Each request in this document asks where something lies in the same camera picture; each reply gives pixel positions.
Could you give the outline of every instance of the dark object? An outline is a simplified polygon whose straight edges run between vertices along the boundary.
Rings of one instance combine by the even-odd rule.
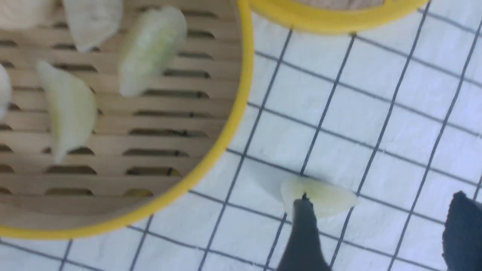
[[[293,228],[278,271],[331,271],[321,253],[316,217],[306,193],[293,206]]]
[[[456,193],[442,239],[449,270],[482,271],[482,204]]]

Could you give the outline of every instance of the wooden slat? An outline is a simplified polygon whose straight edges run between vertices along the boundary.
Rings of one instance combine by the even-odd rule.
[[[40,88],[36,72],[32,70],[7,69],[13,88]],[[119,78],[115,74],[99,74],[88,71],[74,71],[71,74],[84,80],[96,93],[119,93]],[[164,76],[152,80],[152,90],[172,90],[179,92],[201,91],[210,98],[234,99],[238,82],[215,79],[183,78]]]
[[[179,9],[199,12],[212,12],[219,17],[234,18],[233,10],[226,0],[131,0],[124,2],[124,9],[162,7],[175,5]]]
[[[89,166],[98,175],[125,175],[132,167],[172,167],[185,176],[199,159],[159,156],[68,155],[60,165]],[[18,174],[40,174],[53,164],[50,154],[19,154],[0,152],[0,164],[10,166]]]
[[[46,215],[92,216],[128,208],[144,200],[141,197],[0,195],[0,210],[7,205]]]
[[[102,52],[117,52],[125,39],[125,33],[105,41],[101,46]],[[14,41],[20,47],[36,47],[48,49],[54,45],[72,45],[74,41],[68,29],[38,28],[22,31],[0,30],[0,37],[4,41]],[[219,41],[206,38],[188,38],[180,49],[182,52],[204,53],[214,60],[240,60],[241,48],[238,42]]]
[[[0,131],[0,144],[15,153],[40,154],[49,147],[50,134]],[[180,150],[190,157],[202,157],[214,143],[208,138],[145,135],[92,135],[85,145],[96,155],[122,155],[130,149]]]
[[[126,30],[129,26],[132,26],[139,15],[139,12],[133,10],[126,11],[120,24],[121,30]],[[234,30],[238,27],[234,20],[187,16],[186,21],[188,30],[208,32],[219,40],[237,41],[240,38],[239,32]],[[64,12],[58,13],[55,22],[66,22]]]
[[[0,187],[13,194],[43,195],[52,188],[88,189],[94,196],[123,195],[131,189],[144,189],[157,195],[180,180],[173,176],[83,176],[67,174],[0,174]]]
[[[33,69],[40,59],[55,65],[92,65],[101,73],[116,73],[118,65],[115,53],[91,52],[87,54],[70,50],[0,47],[0,61],[9,61],[17,69]],[[205,71],[215,79],[238,80],[241,64],[231,61],[176,57],[170,68]]]
[[[100,115],[94,131],[98,134],[126,135],[133,129],[189,130],[203,131],[209,138],[216,139],[224,123],[223,119]],[[14,131],[47,132],[50,128],[46,112],[10,111],[0,124],[6,124]]]
[[[122,97],[119,95],[97,94],[97,107],[105,114],[123,112],[133,114],[140,110],[196,112],[214,117],[227,117],[232,104],[227,100],[182,99],[171,97]],[[43,92],[14,91],[12,103],[22,110],[47,110]]]

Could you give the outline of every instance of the translucent dumpling wrapper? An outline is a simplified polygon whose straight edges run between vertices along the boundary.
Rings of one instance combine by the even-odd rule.
[[[285,212],[292,217],[293,202],[306,193],[317,218],[330,217],[350,209],[358,203],[352,191],[305,177],[286,180],[281,184]]]
[[[7,70],[0,65],[0,120],[8,112],[8,106],[12,101],[12,84]]]
[[[91,136],[97,119],[95,96],[84,81],[43,60],[36,70],[47,98],[54,162],[60,163]]]
[[[0,0],[0,28],[27,29],[49,23],[55,0]]]
[[[117,33],[123,0],[63,0],[68,28],[80,52],[101,45]]]
[[[120,93],[123,96],[142,94],[151,79],[161,75],[172,63],[186,35],[186,19],[177,8],[150,9],[140,15],[120,51]]]

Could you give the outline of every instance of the bamboo steamer basket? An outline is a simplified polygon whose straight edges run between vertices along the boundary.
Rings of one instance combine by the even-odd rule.
[[[125,30],[145,8],[163,5],[183,11],[187,42],[146,95],[122,97],[116,69]],[[52,27],[0,31],[0,61],[14,89],[0,121],[0,236],[99,234],[145,218],[193,187],[244,112],[254,52],[250,12],[245,0],[126,0],[121,30],[89,53],[75,50],[64,18]],[[38,59],[82,78],[99,109],[88,144],[59,165],[50,154]]]
[[[428,0],[385,0],[382,5],[369,8],[333,10],[303,4],[300,0],[250,1],[256,12],[280,25],[321,34],[351,33],[378,27],[402,18],[428,2]]]

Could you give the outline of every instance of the yellow rim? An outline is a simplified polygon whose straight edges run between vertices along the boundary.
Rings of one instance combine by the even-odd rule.
[[[238,124],[241,121],[241,118],[244,114],[244,109],[246,107],[246,103],[248,101],[249,91],[251,88],[251,78],[253,74],[253,26],[251,22],[251,10],[249,8],[248,1],[238,0],[238,8],[241,18],[243,48],[242,71],[239,90],[232,112],[221,135],[219,136],[213,148],[196,166],[194,170],[192,170],[182,181],[169,189],[169,191],[167,191],[162,196],[141,206],[134,212],[126,214],[122,217],[118,217],[104,223],[71,230],[27,230],[0,226],[0,236],[27,239],[70,239],[116,230],[157,212],[159,209],[167,206],[168,204],[176,200],[179,196],[187,193],[189,189],[196,185],[202,179],[202,177],[204,177],[204,175],[214,166],[216,161],[228,147],[229,142],[234,136]]]
[[[359,11],[333,11],[312,8],[293,0],[250,0],[261,15],[288,28],[301,31],[340,34],[356,32],[399,19],[427,0],[386,0],[383,6]]]

